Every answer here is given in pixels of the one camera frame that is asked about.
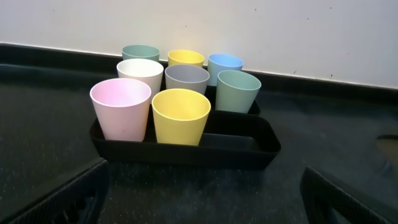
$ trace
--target speckled black surface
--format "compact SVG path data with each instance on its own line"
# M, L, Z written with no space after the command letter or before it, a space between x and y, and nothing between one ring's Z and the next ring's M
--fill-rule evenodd
M0 66L2 76L21 73L43 75ZM73 82L84 85L68 87ZM64 83L1 81L0 210L98 156L88 135L91 83ZM308 165L398 208L396 170L383 172L375 145L382 134L398 134L397 107L268 91L256 100L282 145L266 170L111 164L99 223L308 223L299 192Z

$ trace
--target plastic cup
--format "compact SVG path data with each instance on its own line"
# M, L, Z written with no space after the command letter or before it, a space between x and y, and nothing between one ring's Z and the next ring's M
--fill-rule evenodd
M172 50L169 52L169 66L172 65L195 65L202 67L205 58L202 54L192 50Z
M166 89L184 88L205 94L209 73L194 65L173 65L164 70Z
M202 94L186 89L169 89L152 100L158 143L197 146L210 112Z
M209 56L207 70L210 74L209 85L217 86L218 74L225 70L242 70L243 61L228 54L213 54Z
M118 69L119 78L133 78L149 85L152 90L149 102L160 91L164 68L159 62L134 58L119 62L116 68Z
M114 78L97 83L90 96L105 139L144 139L150 97L148 85L130 78Z
M159 55L160 51L157 48L147 45L130 45L122 49L123 60L144 58L158 62Z
M241 71L218 74L216 110L247 113L261 87L256 77Z

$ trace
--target white wall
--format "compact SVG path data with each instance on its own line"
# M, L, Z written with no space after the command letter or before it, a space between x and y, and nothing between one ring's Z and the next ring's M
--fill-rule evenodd
M246 70L398 88L398 0L0 0L0 42L224 52Z

